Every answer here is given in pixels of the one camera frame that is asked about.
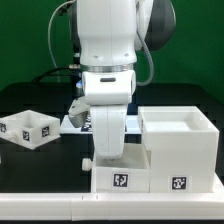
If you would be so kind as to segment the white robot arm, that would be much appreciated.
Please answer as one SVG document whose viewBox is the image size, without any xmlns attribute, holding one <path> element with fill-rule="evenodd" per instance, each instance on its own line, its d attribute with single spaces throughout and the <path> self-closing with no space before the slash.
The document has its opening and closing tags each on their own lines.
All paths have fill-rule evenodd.
<svg viewBox="0 0 224 224">
<path fill-rule="evenodd" d="M 136 52 L 150 54 L 169 41 L 175 11 L 171 0 L 75 0 L 69 11 L 83 84 L 69 118 L 79 127 L 90 116 L 96 155 L 117 159 L 123 154 L 127 108 L 140 84 Z"/>
</svg>

